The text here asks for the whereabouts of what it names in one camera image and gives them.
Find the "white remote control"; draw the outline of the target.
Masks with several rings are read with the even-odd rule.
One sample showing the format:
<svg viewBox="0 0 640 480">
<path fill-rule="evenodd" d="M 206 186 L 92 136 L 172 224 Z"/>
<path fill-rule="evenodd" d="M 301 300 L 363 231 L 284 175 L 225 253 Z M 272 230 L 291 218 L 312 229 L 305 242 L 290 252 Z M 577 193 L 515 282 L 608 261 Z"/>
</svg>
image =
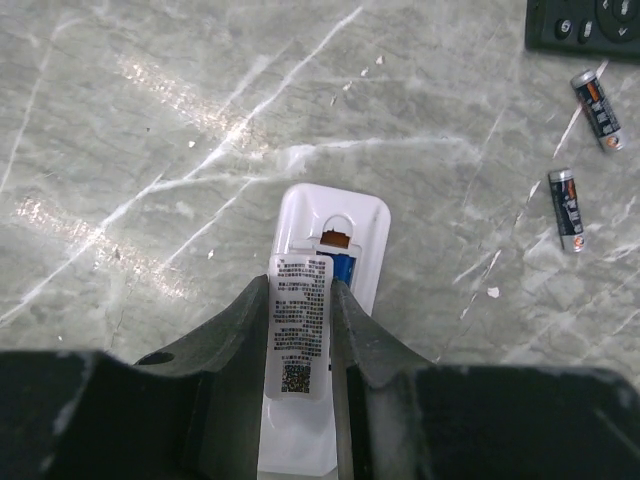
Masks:
<svg viewBox="0 0 640 480">
<path fill-rule="evenodd" d="M 351 286 L 366 313 L 373 309 L 391 214 L 374 196 L 301 183 L 282 200 L 271 257 L 276 254 L 334 254 L 356 258 Z M 328 388 L 318 401 L 272 400 L 262 407 L 260 474 L 321 478 L 337 465 L 329 344 Z"/>
</svg>

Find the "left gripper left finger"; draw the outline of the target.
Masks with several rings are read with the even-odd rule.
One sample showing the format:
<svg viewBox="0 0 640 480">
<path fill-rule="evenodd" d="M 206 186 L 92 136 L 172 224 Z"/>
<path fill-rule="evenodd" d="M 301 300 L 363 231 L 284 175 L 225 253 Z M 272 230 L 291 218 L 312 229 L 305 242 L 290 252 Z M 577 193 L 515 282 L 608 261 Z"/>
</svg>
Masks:
<svg viewBox="0 0 640 480">
<path fill-rule="evenodd" d="M 5 479 L 253 479 L 269 284 L 134 364 L 100 350 L 1 355 Z"/>
</svg>

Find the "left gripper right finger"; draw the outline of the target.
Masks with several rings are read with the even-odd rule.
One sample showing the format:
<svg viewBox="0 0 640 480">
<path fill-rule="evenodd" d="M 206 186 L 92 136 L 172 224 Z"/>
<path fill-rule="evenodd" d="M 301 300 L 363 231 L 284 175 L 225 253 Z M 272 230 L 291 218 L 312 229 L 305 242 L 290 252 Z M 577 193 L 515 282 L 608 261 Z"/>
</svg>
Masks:
<svg viewBox="0 0 640 480">
<path fill-rule="evenodd" d="M 331 287 L 342 479 L 635 479 L 639 394 L 594 367 L 436 365 Z"/>
</svg>

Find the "white battery cover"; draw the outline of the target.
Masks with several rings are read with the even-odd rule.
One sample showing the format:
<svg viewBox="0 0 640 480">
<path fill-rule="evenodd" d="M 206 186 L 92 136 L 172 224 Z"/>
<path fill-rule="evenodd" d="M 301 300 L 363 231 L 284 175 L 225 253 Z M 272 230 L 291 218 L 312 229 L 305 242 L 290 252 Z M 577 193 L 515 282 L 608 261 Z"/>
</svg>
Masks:
<svg viewBox="0 0 640 480">
<path fill-rule="evenodd" d="M 265 395 L 272 400 L 325 397 L 329 375 L 333 260 L 323 255 L 270 258 Z"/>
</svg>

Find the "blue battery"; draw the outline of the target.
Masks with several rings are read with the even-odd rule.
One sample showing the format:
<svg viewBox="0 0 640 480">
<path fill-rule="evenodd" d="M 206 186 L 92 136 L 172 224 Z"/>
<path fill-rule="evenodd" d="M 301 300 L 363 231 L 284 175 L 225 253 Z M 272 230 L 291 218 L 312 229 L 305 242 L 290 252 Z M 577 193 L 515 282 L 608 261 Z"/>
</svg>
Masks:
<svg viewBox="0 0 640 480">
<path fill-rule="evenodd" d="M 351 286 L 353 274 L 355 271 L 356 258 L 347 254 L 334 254 L 333 259 L 333 276 L 344 282 L 347 286 Z"/>
</svg>

